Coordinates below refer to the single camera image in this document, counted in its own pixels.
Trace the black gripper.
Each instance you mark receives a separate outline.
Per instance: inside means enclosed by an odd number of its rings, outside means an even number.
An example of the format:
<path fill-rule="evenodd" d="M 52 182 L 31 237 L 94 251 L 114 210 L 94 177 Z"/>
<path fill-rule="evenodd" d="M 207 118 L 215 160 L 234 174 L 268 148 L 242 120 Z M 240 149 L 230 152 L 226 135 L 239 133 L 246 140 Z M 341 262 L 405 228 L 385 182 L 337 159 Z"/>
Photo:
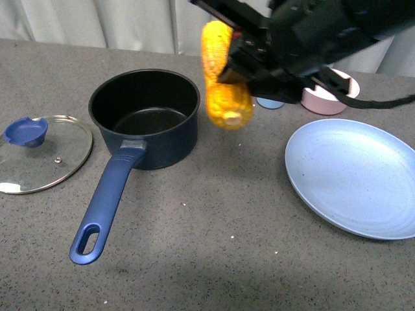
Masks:
<path fill-rule="evenodd" d="M 190 0 L 236 30 L 217 82 L 246 84 L 251 95 L 297 104 L 313 88 L 307 76 L 377 42 L 377 1 L 269 1 L 261 15 L 237 0 Z"/>

